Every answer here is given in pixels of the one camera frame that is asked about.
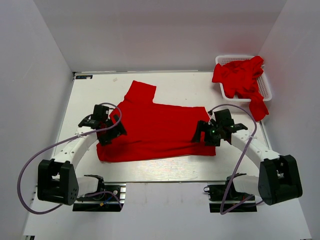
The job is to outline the red t shirt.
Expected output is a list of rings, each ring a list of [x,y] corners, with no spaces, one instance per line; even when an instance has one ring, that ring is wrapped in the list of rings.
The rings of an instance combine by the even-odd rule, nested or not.
[[[215,156],[216,148],[192,142],[198,121],[209,120],[203,106],[154,103],[156,86],[133,81],[111,116],[121,115],[127,134],[96,146],[101,162],[120,163],[179,156]]]

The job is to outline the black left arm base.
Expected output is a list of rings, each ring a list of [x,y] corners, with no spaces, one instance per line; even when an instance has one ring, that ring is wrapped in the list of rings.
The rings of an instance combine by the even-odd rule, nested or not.
[[[126,184],[107,183],[102,184],[98,190],[100,195],[80,197],[73,204],[73,212],[120,212],[125,204]]]

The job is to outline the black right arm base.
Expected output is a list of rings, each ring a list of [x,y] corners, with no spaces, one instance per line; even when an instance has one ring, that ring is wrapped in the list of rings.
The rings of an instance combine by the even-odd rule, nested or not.
[[[203,188],[203,192],[208,195],[209,211],[210,213],[220,213],[223,197],[227,189],[231,176],[228,176],[224,182],[209,183]],[[237,192],[234,184],[232,183],[230,189],[226,195],[223,205],[223,212],[237,205],[241,201],[248,198],[250,195],[244,192]],[[257,212],[256,199],[252,196],[246,202],[233,208],[229,213],[249,213]]]

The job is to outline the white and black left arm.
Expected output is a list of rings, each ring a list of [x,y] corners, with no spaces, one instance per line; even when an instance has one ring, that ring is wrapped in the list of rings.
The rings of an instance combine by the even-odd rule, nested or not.
[[[91,145],[99,142],[109,145],[114,139],[126,135],[122,111],[111,103],[96,104],[92,114],[80,121],[73,137],[51,160],[38,165],[37,197],[41,201],[71,206],[78,198],[105,196],[103,177],[76,175],[76,168]]]

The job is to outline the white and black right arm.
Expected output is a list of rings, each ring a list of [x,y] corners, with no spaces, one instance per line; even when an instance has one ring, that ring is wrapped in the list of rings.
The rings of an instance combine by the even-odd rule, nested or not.
[[[303,188],[296,159],[292,155],[281,155],[265,146],[254,137],[242,123],[235,123],[228,109],[210,111],[214,118],[200,120],[192,138],[206,146],[218,147],[221,141],[228,142],[240,150],[241,157],[248,157],[258,168],[258,176],[239,173],[236,169],[225,181],[222,201],[244,201],[255,196],[271,206],[303,195]]]

